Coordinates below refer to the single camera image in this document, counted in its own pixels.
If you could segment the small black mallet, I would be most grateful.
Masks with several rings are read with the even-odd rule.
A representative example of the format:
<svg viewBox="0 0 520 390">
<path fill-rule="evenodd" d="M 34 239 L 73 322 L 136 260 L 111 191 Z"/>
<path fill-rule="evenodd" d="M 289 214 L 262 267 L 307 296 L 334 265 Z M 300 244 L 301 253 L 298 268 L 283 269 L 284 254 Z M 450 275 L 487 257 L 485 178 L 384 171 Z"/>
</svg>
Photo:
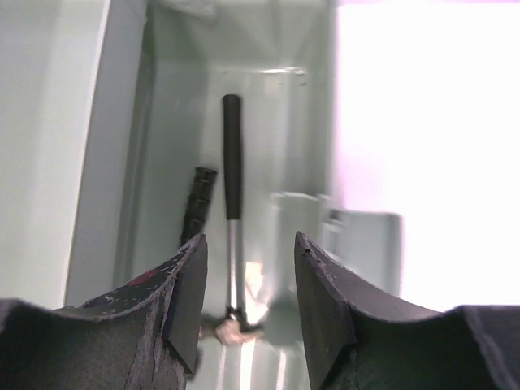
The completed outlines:
<svg viewBox="0 0 520 390">
<path fill-rule="evenodd" d="M 202 233 L 208 218 L 217 177 L 218 172 L 213 169 L 207 167 L 197 167 L 195 169 L 195 175 L 184 212 L 180 247 L 185 245 L 194 236 Z"/>
</svg>

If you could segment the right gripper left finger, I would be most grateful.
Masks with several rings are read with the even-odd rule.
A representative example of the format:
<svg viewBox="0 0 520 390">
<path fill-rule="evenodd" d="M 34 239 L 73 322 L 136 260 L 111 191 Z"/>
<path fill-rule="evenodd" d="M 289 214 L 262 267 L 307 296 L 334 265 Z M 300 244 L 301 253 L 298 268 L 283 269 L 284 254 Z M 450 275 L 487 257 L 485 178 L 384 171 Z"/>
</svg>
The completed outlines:
<svg viewBox="0 0 520 390">
<path fill-rule="evenodd" d="M 4 389 L 183 389 L 197 368 L 208 245 L 174 257 L 83 305 L 1 302 Z"/>
</svg>

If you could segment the claw hammer black handle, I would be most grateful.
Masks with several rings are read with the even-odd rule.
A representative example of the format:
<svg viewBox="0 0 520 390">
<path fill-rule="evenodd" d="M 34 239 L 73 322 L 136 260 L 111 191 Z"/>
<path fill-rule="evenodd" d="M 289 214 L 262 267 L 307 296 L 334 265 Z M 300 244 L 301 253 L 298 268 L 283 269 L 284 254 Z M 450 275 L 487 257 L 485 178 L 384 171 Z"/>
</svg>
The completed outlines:
<svg viewBox="0 0 520 390">
<path fill-rule="evenodd" d="M 201 323 L 199 336 L 214 337 L 221 345 L 242 345 L 262 336 L 262 327 L 249 323 L 245 302 L 243 250 L 242 96 L 221 99 L 223 114 L 223 178 L 227 220 L 227 300 L 222 318 Z"/>
</svg>

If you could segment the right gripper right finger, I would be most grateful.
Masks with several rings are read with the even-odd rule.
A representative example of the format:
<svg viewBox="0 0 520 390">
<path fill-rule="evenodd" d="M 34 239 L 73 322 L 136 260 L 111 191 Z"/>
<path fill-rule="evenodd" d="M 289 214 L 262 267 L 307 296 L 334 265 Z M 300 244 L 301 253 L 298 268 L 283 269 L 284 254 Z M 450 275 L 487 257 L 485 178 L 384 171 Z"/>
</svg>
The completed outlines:
<svg viewBox="0 0 520 390">
<path fill-rule="evenodd" d="M 313 389 L 518 388 L 517 306 L 429 310 L 370 284 L 301 232 L 294 262 Z"/>
</svg>

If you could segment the translucent green tool box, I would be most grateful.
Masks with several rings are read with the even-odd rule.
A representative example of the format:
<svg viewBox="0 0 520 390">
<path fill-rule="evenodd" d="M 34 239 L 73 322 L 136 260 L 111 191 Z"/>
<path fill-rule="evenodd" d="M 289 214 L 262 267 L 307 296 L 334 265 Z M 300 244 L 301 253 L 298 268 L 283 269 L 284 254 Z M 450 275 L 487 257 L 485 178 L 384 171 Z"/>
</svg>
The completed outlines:
<svg viewBox="0 0 520 390">
<path fill-rule="evenodd" d="M 247 319 L 198 337 L 183 389 L 313 389 L 294 243 L 399 290 L 401 219 L 343 207 L 334 1 L 4 1 L 1 302 L 82 306 L 172 259 L 195 169 L 218 172 L 201 323 L 225 314 L 221 99 L 242 96 Z"/>
</svg>

